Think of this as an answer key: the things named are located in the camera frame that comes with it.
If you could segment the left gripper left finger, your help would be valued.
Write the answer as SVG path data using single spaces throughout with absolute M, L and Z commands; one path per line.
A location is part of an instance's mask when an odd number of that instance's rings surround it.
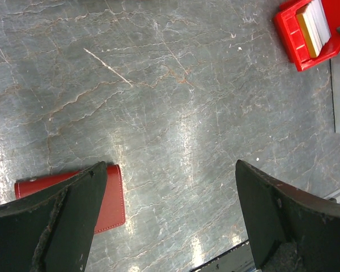
M 0 205 L 0 271 L 85 271 L 106 184 L 101 161 Z

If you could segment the red leather card holder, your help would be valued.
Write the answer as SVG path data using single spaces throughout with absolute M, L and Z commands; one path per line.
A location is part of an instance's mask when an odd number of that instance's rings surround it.
M 26 197 L 67 180 L 75 174 L 77 174 L 77 171 L 16 182 L 14 184 L 15 197 L 16 199 Z M 95 227 L 95 233 L 98 234 L 109 231 L 123 225 L 125 221 L 125 204 L 120 166 L 117 164 L 108 165 L 107 185 Z

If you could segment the red plastic bin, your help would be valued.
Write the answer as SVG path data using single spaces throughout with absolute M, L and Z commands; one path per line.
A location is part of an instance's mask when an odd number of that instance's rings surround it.
M 340 52 L 340 1 L 285 1 L 279 6 L 274 24 L 297 71 Z

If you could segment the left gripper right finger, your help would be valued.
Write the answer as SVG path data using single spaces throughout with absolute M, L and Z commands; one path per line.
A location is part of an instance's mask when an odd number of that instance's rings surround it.
M 236 162 L 254 264 L 262 271 L 340 271 L 340 204 Z

